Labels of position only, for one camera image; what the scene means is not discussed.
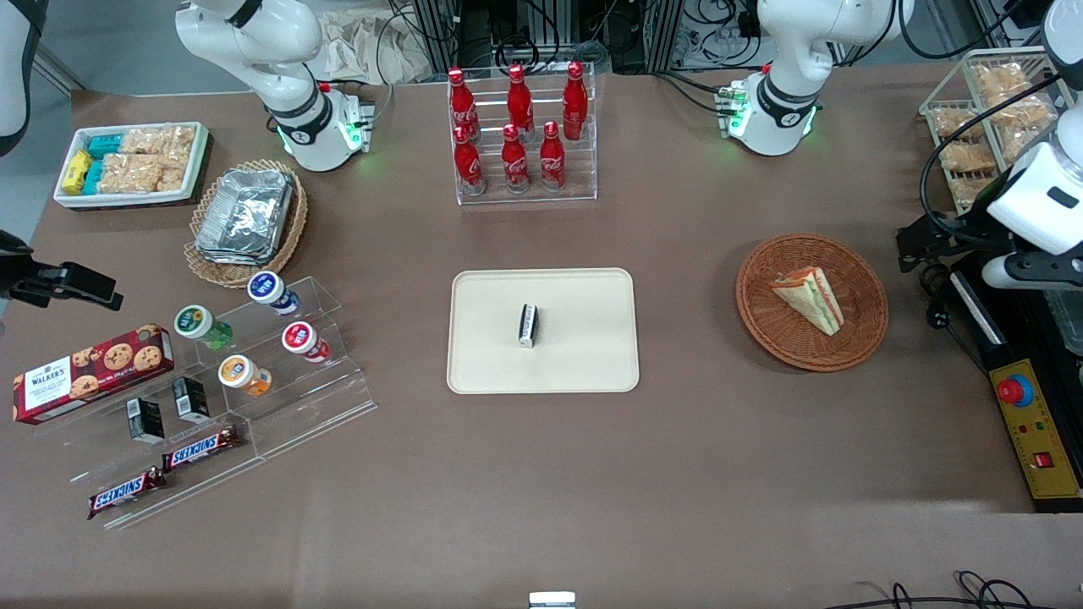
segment red glass bottle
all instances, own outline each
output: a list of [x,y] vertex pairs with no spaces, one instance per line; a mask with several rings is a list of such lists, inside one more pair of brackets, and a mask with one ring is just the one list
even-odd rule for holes
[[448,103],[452,104],[452,119],[454,127],[464,127],[470,141],[478,143],[481,137],[481,126],[478,124],[478,106],[473,101],[473,93],[467,88],[466,76],[458,67],[447,70],[447,80],[452,83],[452,96]]
[[564,137],[577,141],[583,137],[587,121],[587,87],[583,83],[583,63],[567,64],[567,83],[564,85]]
[[452,137],[455,139],[455,169],[462,179],[462,194],[478,196],[485,192],[485,177],[481,173],[478,148],[470,143],[466,127],[456,127]]
[[511,124],[519,130],[519,139],[524,142],[534,141],[534,100],[531,90],[526,88],[526,70],[519,64],[508,68],[511,88],[508,90],[508,116]]
[[542,185],[557,192],[564,187],[564,144],[560,141],[557,121],[545,124],[545,141],[542,142]]
[[531,187],[531,176],[526,171],[526,148],[519,141],[519,129],[514,125],[504,126],[504,177],[508,181],[508,190],[513,193],[525,193]]

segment wicker basket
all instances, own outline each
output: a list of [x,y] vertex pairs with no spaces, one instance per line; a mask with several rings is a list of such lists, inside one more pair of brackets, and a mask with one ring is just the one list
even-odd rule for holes
[[[256,273],[263,270],[277,273],[289,261],[289,258],[293,255],[293,250],[297,249],[297,242],[301,239],[301,232],[304,230],[304,221],[309,216],[309,199],[304,194],[304,186],[301,185],[301,180],[298,179],[297,173],[276,160],[249,160],[242,163],[234,167],[234,169],[247,169],[249,171],[273,169],[287,173],[293,179],[293,198],[289,206],[289,217],[286,218],[286,225],[283,228],[282,244],[278,247],[278,254],[268,265],[218,264],[204,259],[196,250],[195,242],[184,246],[184,258],[187,259],[188,268],[192,269],[193,273],[211,283],[231,289],[242,289],[248,285],[248,280]],[[195,213],[192,215],[192,222],[188,225],[192,226],[193,236],[199,234],[199,226],[203,225],[204,219],[207,217],[207,207],[210,205],[211,199],[214,198],[214,193],[218,192],[218,185],[221,182],[221,177],[214,180],[214,183],[204,193]]]
[[[827,336],[771,290],[779,275],[820,267],[843,310],[843,327]],[[845,245],[791,233],[758,245],[738,273],[738,310],[753,338],[794,366],[836,372],[867,360],[887,333],[887,295],[876,273]]]

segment red emergency stop button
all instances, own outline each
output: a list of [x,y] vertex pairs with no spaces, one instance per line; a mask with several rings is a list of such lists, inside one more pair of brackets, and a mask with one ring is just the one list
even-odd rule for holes
[[1013,374],[996,384],[996,397],[1021,409],[1034,401],[1034,388],[1026,377]]

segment table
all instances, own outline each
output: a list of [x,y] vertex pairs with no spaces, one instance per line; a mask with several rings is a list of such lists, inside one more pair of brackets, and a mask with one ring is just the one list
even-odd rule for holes
[[[379,409],[122,533],[81,520],[30,427],[0,426],[0,598],[466,609],[573,589],[585,608],[821,607],[877,597],[857,582],[957,594],[952,571],[969,568],[1036,602],[1079,604],[1083,519],[1030,513],[987,380],[925,325],[916,277],[896,267],[893,231],[918,213],[930,148],[915,109],[947,67],[836,70],[814,130],[781,158],[720,141],[656,79],[606,77],[599,199],[543,211],[457,207],[444,88],[400,88],[371,154],[302,174],[309,225],[284,272],[342,301],[336,318]],[[203,121],[211,176],[288,160],[253,95],[76,105],[79,126]],[[242,303],[188,272],[191,211],[51,204],[38,256],[116,277],[125,308],[11,306],[0,373],[168,322],[190,301]],[[887,338],[854,370],[787,367],[741,325],[738,267],[790,231],[849,244],[884,281]],[[638,388],[453,394],[455,275],[563,267],[631,273]]]

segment cookie box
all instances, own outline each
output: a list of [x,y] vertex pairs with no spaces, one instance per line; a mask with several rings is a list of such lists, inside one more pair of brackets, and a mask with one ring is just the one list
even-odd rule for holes
[[145,325],[16,376],[12,418],[38,425],[171,370],[169,333]]
[[[184,178],[181,180],[181,187],[175,191],[157,191],[148,193],[117,193],[117,194],[92,194],[71,195],[64,192],[64,174],[71,160],[81,150],[86,150],[92,138],[96,135],[116,135],[128,133],[133,129],[160,129],[164,127],[192,127],[195,129],[195,141],[188,154],[188,163],[184,168]],[[128,209],[134,207],[159,207],[168,205],[186,205],[198,203],[201,192],[203,177],[207,169],[207,154],[210,146],[210,133],[201,122],[158,122],[151,125],[125,125],[116,127],[87,127],[78,129],[71,138],[67,155],[64,157],[64,165],[61,166],[61,177],[56,180],[53,189],[53,198],[56,203],[77,211],[97,209]]]

